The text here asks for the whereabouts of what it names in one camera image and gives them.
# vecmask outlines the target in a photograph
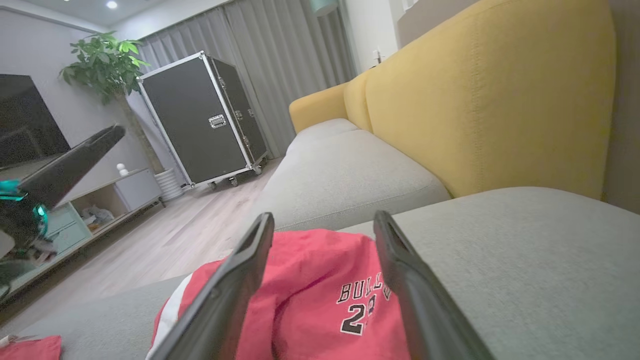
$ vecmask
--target gray curtain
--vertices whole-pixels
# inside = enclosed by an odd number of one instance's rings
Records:
[[[349,81],[344,26],[337,12],[314,17],[306,0],[237,0],[142,39],[151,71],[204,50],[234,64],[274,157],[295,137],[289,104]]]

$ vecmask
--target gray sofa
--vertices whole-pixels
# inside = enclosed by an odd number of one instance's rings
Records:
[[[372,236],[374,212],[391,211],[498,359],[637,358],[639,215],[545,188],[448,198],[428,171],[338,119],[299,134],[247,220],[271,211],[280,231]],[[62,335],[64,360],[142,359],[182,278],[53,314],[20,335]]]
[[[637,359],[640,216],[545,188],[479,193],[394,216],[497,359]],[[372,234],[372,224],[343,229]],[[51,315],[63,359],[143,359],[183,277]]]

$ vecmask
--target wooden floor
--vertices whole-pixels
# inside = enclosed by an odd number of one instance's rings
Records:
[[[156,206],[111,231],[2,309],[0,336],[57,310],[187,274],[229,255],[240,221],[279,162],[271,160],[258,177],[240,174],[237,188],[228,181],[215,191],[195,188],[166,209]]]

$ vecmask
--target white stripe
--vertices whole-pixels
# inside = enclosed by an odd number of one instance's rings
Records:
[[[162,309],[162,313],[160,313],[160,321],[158,321],[158,330],[156,332],[156,338],[154,339],[154,343],[151,344],[151,349],[147,354],[145,360],[151,359],[151,356],[156,352],[157,348],[160,346],[164,338],[169,334],[171,328],[178,322],[178,310],[180,309],[180,304],[182,303],[182,296],[184,294],[184,290],[187,288],[189,281],[191,281],[191,276],[193,274],[187,276],[182,280],[180,286],[171,294],[169,300],[167,300],[164,308]]]

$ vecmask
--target plant trunk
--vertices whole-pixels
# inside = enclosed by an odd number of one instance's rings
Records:
[[[138,140],[140,141],[140,145],[142,145],[142,150],[145,152],[147,159],[149,160],[149,164],[151,164],[151,169],[154,171],[154,174],[158,175],[161,172],[164,172],[164,166],[160,162],[156,151],[151,146],[149,139],[147,138],[145,131],[142,129],[140,125],[140,121],[138,120],[138,116],[129,106],[129,102],[127,101],[127,97],[124,93],[115,94],[115,98],[120,104],[122,111],[124,111],[124,115],[127,118],[128,127],[133,130],[133,133],[136,135]]]

